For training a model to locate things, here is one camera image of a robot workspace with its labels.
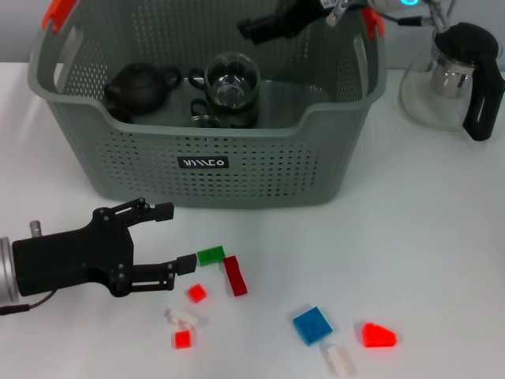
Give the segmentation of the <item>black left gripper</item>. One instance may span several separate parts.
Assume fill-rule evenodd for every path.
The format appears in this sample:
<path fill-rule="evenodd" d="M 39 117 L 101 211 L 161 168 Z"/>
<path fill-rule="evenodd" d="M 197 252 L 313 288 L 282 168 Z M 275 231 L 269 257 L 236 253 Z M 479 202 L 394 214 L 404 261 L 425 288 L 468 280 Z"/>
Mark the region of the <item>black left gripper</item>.
<path fill-rule="evenodd" d="M 197 255 L 133 266 L 128 227 L 173 218 L 173 203 L 150 205 L 141 197 L 94 211 L 91 222 L 81 229 L 15 241 L 19 292 L 37 295 L 84 283 L 102 284 L 118 298 L 130 292 L 172 291 L 177 276 L 196 271 Z"/>

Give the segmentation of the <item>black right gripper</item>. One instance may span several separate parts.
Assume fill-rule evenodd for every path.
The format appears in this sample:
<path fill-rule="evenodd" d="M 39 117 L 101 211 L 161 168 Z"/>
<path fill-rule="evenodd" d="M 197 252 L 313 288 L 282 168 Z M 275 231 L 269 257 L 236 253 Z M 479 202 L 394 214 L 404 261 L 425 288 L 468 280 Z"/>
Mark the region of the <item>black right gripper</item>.
<path fill-rule="evenodd" d="M 303 32 L 313 21 L 327 17 L 341 4 L 341 1 L 279 1 L 275 13 L 239 21 L 237 27 L 243 36 L 251 36 L 254 44 L 290 39 Z"/>

